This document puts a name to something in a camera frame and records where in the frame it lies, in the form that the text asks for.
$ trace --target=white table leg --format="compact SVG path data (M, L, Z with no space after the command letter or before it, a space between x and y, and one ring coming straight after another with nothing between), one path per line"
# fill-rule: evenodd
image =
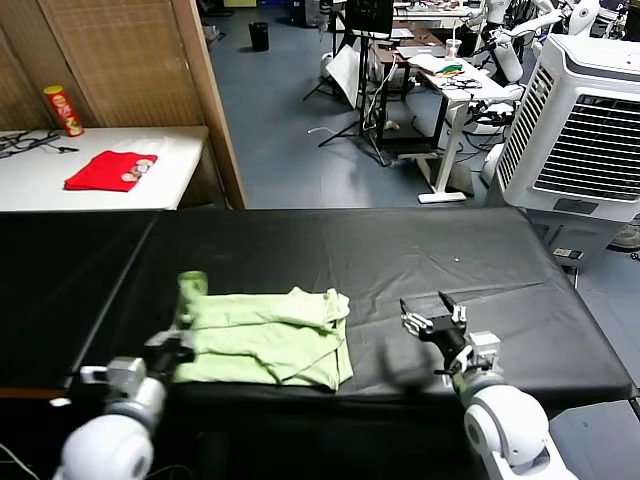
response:
M452 111L453 115L451 117L451 130L449 131L447 148L445 149L444 155L442 155L436 183L431 186L433 193L421 193L418 195L418 201L420 203L460 202L467 199L462 192L447 193L445 189L447 188L453 162L456 159L458 143L462 137L462 128L464 127L468 107L469 102L457 102L449 105L449 110Z
M440 171L438 172L438 178L436 179L436 193L444 192L447 187L449 175L451 174L451 167L456 159L458 143L462 137L462 128L464 127L464 120L468 107L468 102L456 103L449 107L453 112L453 116L451 117L451 130L449 131L449 141L447 141L447 148L442 156Z

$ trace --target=wooden wall panel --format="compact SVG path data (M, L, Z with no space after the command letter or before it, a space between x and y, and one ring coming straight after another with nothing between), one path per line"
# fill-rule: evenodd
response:
M204 40L202 24L195 0L172 0L182 35L189 70L198 93L202 114L209 128L216 165L222 178L229 203L233 208L246 207L246 196L240 181L236 154L224 115L211 57Z
M204 123L170 0L39 0L101 126Z
M46 106L30 84L0 29L0 131L53 128Z
M38 95L49 85L62 85L85 127L96 119L69 69L38 0L0 1L0 26Z

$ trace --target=black trash can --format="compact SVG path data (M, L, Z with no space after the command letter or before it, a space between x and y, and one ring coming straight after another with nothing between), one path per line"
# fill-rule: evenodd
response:
M269 24L266 22L253 22L249 24L251 45L256 52L269 50Z

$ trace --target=red can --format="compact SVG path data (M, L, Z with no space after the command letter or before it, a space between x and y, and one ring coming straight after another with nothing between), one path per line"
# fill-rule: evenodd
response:
M45 88L44 94L49 99L49 103L55 109L62 127L70 137L77 137L84 133L84 128L80 124L78 114L75 112L69 101L69 97L61 85L51 85Z

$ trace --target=black table cover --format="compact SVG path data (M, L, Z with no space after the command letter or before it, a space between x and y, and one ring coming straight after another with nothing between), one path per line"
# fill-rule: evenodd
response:
M206 272L210 294L337 288L351 298L347 337L355 375L336 394L180 385L171 398L182 406L457 408L453 391L432 373L442 357L409 335L399 317L400 297L426 314L441 308L439 289L467 305L470 331L502 339L506 378L547 410L627 399L634 390L566 275L514 209L165 212L88 360L136 354L166 328L176 276L186 270Z
M0 215L0 396L64 393L155 216Z

